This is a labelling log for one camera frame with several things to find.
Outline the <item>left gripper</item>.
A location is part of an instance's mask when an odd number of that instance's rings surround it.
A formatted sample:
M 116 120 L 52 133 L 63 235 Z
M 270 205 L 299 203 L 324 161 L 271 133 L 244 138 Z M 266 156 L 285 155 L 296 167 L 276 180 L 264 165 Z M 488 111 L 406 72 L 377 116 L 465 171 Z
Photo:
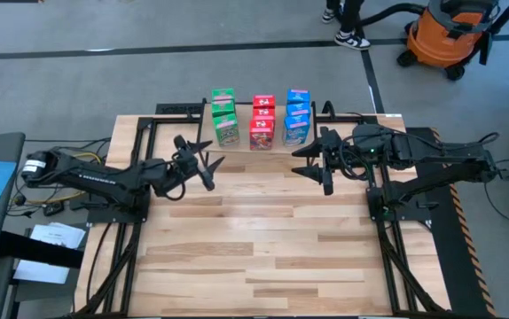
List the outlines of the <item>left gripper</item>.
M 197 154 L 212 143 L 211 140 L 193 143 L 185 140 L 181 135 L 176 136 L 174 138 L 176 152 L 172 155 L 169 176 L 174 178 L 191 178 L 198 175 L 206 190 L 212 191 L 215 188 L 214 173 L 223 163 L 225 157 L 221 157 L 211 164 L 208 164 L 205 159 L 199 161 L 196 157 Z

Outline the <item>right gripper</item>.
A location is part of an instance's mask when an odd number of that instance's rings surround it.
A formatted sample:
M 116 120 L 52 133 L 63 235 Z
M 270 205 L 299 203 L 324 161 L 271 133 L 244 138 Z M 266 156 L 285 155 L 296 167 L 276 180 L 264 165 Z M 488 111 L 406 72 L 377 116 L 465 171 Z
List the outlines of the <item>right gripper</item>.
M 349 180 L 370 182 L 372 166 L 379 163 L 387 134 L 361 134 L 341 138 L 335 129 L 321 127 L 320 140 L 314 140 L 294 152 L 293 157 L 316 158 L 322 153 L 322 164 L 293 167 L 291 171 L 323 186 L 325 195 L 333 194 L 333 173 L 340 170 Z

